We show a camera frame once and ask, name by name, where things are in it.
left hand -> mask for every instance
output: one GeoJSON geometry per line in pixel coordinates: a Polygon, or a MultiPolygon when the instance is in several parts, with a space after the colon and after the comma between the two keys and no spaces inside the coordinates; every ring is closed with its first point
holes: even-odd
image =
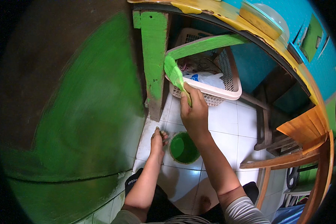
{"type": "Polygon", "coordinates": [[[150,155],[158,155],[163,158],[163,146],[168,144],[168,142],[164,140],[166,140],[167,138],[167,133],[165,131],[160,131],[159,127],[156,127],[150,139],[150,155]]]}

plastic laundry basket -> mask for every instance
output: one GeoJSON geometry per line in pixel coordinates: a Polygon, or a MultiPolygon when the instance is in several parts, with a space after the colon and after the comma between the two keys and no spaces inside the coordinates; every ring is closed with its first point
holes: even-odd
{"type": "MultiPolygon", "coordinates": [[[[211,34],[192,28],[185,28],[181,31],[175,46],[178,47],[182,44],[189,43],[207,36],[211,36],[211,34]]],[[[242,86],[240,84],[237,70],[233,69],[232,71],[231,69],[232,64],[235,66],[235,61],[229,61],[227,50],[227,48],[224,48],[224,50],[221,51],[219,56],[217,56],[214,60],[215,65],[217,65],[223,73],[221,79],[224,82],[225,90],[183,77],[184,82],[187,82],[194,88],[200,89],[200,91],[203,93],[205,101],[209,106],[217,106],[225,99],[237,100],[242,94],[242,86]]],[[[169,91],[173,96],[178,98],[181,97],[180,89],[176,86],[173,86],[171,82],[169,84],[169,91]]]]}

paint bucket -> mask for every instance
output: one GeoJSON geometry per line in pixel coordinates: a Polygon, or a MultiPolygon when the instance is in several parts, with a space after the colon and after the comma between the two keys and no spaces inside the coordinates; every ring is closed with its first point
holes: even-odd
{"type": "Polygon", "coordinates": [[[197,147],[187,132],[173,135],[169,142],[169,151],[173,159],[180,164],[194,163],[200,157],[197,147]]]}

white plastic bag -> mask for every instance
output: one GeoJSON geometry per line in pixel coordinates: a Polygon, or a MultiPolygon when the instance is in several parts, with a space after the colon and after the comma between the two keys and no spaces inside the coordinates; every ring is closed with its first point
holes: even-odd
{"type": "Polygon", "coordinates": [[[183,77],[204,83],[210,86],[217,88],[225,89],[223,80],[220,77],[223,76],[223,73],[211,74],[210,72],[183,72],[183,77]]]}

right hand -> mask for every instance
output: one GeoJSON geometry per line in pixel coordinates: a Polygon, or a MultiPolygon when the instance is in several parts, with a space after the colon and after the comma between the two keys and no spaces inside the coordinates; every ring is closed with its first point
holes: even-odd
{"type": "Polygon", "coordinates": [[[188,83],[184,83],[184,88],[190,93],[192,107],[188,105],[188,98],[181,92],[181,118],[192,140],[203,138],[208,131],[208,105],[199,89],[193,88],[188,83]]]}

